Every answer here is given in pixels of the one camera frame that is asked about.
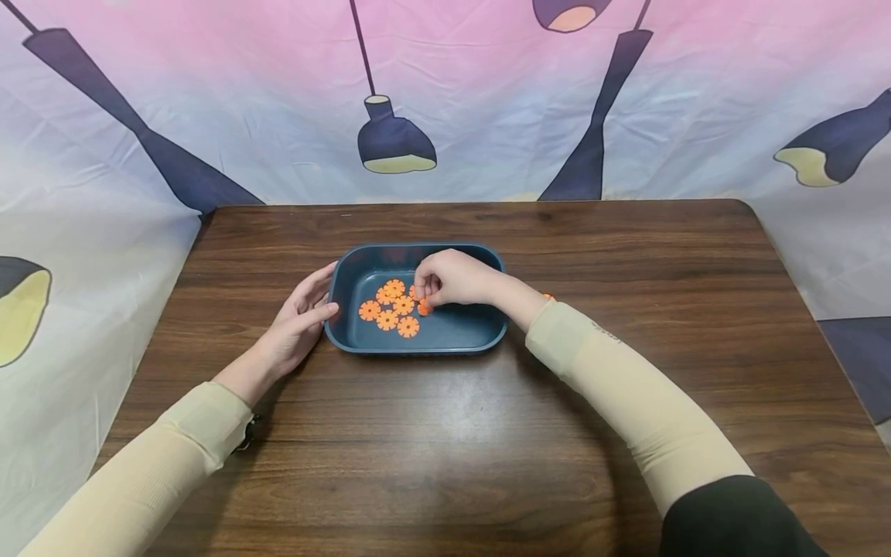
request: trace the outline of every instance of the dark blue lamp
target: dark blue lamp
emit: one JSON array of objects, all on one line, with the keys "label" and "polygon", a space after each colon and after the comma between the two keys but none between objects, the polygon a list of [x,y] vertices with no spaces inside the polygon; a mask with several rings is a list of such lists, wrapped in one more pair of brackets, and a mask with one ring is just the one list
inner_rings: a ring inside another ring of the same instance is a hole
[{"label": "dark blue lamp", "polygon": [[838,185],[854,175],[863,158],[888,132],[891,132],[891,89],[861,109],[811,127],[773,158],[795,169],[801,185]]},{"label": "dark blue lamp", "polygon": [[612,0],[532,0],[538,23],[549,31],[573,33],[597,19]]},{"label": "dark blue lamp", "polygon": [[11,0],[0,0],[0,4],[31,31],[22,43],[25,48],[134,133],[186,207],[205,217],[224,205],[263,204],[228,176],[149,128],[67,29],[38,29]]},{"label": "dark blue lamp", "polygon": [[603,125],[622,86],[653,37],[652,31],[641,29],[643,16],[649,8],[650,0],[645,0],[634,29],[617,37],[607,75],[594,102],[591,122],[560,172],[539,196],[540,201],[598,200],[603,197],[603,159],[606,155]]},{"label": "dark blue lamp", "polygon": [[368,87],[372,91],[372,95],[365,99],[365,109],[370,120],[359,130],[359,158],[363,166],[380,174],[402,174],[435,168],[437,151],[433,142],[411,120],[393,113],[393,103],[389,97],[375,93],[372,69],[368,63],[362,26],[359,25],[359,14],[356,11],[356,0],[349,0],[349,6],[353,11]]},{"label": "dark blue lamp", "polygon": [[36,263],[0,256],[0,367],[19,359],[34,339],[51,281]]}]

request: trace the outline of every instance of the wood grain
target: wood grain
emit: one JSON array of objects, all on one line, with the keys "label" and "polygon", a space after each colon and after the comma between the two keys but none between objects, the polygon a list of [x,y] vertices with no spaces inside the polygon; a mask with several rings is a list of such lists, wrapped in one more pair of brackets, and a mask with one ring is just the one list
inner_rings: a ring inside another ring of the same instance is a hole
[{"label": "wood grain", "polygon": [[[891,460],[738,201],[220,209],[99,464],[246,349],[305,275],[357,244],[425,240],[495,248],[690,393],[825,549],[887,553]],[[516,331],[456,358],[323,339],[262,406],[261,440],[153,554],[656,554],[659,517],[623,444]]]}]

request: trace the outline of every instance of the hand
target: hand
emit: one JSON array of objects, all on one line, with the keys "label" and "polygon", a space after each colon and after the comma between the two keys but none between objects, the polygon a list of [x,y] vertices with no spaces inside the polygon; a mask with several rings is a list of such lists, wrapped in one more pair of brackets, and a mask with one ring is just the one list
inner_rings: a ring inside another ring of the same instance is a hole
[{"label": "hand", "polygon": [[425,258],[414,272],[414,293],[430,307],[443,304],[491,304],[495,281],[503,274],[458,250]]},{"label": "hand", "polygon": [[217,374],[217,382],[250,407],[281,377],[294,371],[322,334],[337,304],[328,303],[335,263],[309,275],[285,301],[273,324],[247,352]]},{"label": "hand", "polygon": [[331,275],[337,261],[305,278],[285,301],[273,324],[257,341],[269,368],[278,376],[300,365],[322,335],[323,323],[334,317],[338,305],[328,303]]}]

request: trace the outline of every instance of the plastic tray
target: plastic tray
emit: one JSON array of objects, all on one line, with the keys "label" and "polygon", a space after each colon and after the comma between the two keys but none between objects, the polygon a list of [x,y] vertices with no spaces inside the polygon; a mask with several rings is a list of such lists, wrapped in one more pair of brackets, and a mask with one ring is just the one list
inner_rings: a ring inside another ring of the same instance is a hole
[{"label": "plastic tray", "polygon": [[334,269],[330,299],[340,311],[325,323],[325,334],[341,350],[354,354],[475,354],[493,347],[507,331],[507,318],[490,306],[446,304],[431,314],[411,313],[421,328],[406,339],[396,330],[383,331],[359,317],[359,307],[374,299],[377,290],[396,278],[406,289],[414,283],[414,270],[428,255],[455,249],[504,270],[493,250],[478,243],[368,244],[351,250]]}]

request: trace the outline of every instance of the orange flower-shaped piece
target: orange flower-shaped piece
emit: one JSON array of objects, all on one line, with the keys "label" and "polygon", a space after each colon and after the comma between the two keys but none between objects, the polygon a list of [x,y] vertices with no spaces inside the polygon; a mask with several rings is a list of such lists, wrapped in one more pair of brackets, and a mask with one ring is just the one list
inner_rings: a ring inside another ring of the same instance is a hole
[{"label": "orange flower-shaped piece", "polygon": [[374,298],[378,300],[378,303],[382,306],[393,303],[393,297],[387,294],[387,290],[383,286],[378,289],[378,293],[374,295]]},{"label": "orange flower-shaped piece", "polygon": [[396,299],[405,294],[405,283],[403,283],[399,279],[392,279],[384,284],[383,289],[384,294],[387,294],[391,298]]},{"label": "orange flower-shaped piece", "polygon": [[408,296],[400,296],[393,300],[393,311],[397,315],[408,315],[414,309],[414,300]]},{"label": "orange flower-shaped piece", "polygon": [[359,306],[359,316],[363,321],[374,321],[380,315],[380,304],[370,299]]},{"label": "orange flower-shaped piece", "polygon": [[399,320],[397,330],[399,332],[399,336],[410,339],[414,335],[418,334],[418,331],[421,330],[421,324],[418,323],[418,320],[414,317],[403,317]]},{"label": "orange flower-shaped piece", "polygon": [[423,299],[421,299],[420,302],[418,302],[418,313],[421,314],[421,316],[426,317],[427,315],[430,315],[432,312],[433,312],[433,308],[427,305],[426,298],[423,298]]},{"label": "orange flower-shaped piece", "polygon": [[396,324],[399,322],[399,315],[396,315],[396,312],[385,309],[380,312],[378,315],[378,328],[382,331],[392,331],[396,329]]}]

